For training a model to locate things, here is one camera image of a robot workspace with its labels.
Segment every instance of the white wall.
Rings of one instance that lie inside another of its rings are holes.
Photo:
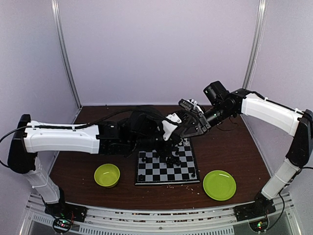
[[[67,0],[60,12],[83,105],[209,103],[242,86],[258,0]]]
[[[51,1],[0,0],[0,32],[0,136],[15,129],[22,114],[44,122],[71,122],[76,106],[62,64]],[[9,139],[0,148],[5,163]],[[52,154],[41,156],[45,167]],[[1,234],[17,234],[29,194],[28,181],[0,165]]]
[[[250,89],[301,110],[313,110],[313,1],[269,1],[261,50]],[[292,138],[248,118],[272,171],[282,163]],[[313,158],[308,165],[313,166]],[[289,187],[305,234],[313,234],[313,172],[304,170]]]

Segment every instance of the green plate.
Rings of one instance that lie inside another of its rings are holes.
[[[203,188],[209,197],[217,201],[226,201],[235,194],[236,181],[226,171],[213,170],[205,176]]]

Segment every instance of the checkered board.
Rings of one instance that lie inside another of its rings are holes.
[[[184,138],[176,145],[180,165],[166,164],[166,159],[157,157],[155,150],[152,152],[140,151],[136,165],[135,185],[160,185],[160,184],[187,184],[200,182],[199,170],[193,147],[189,138]]]

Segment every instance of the white backdrop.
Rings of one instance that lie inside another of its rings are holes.
[[[83,105],[209,103],[220,80],[240,88],[258,0],[61,0],[70,65]]]

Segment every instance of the lime green bowl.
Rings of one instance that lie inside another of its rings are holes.
[[[94,180],[100,186],[112,188],[118,183],[120,174],[117,166],[104,164],[99,166],[94,172]]]
[[[203,180],[205,193],[217,201],[226,201],[236,192],[236,181],[223,170],[209,172]]]

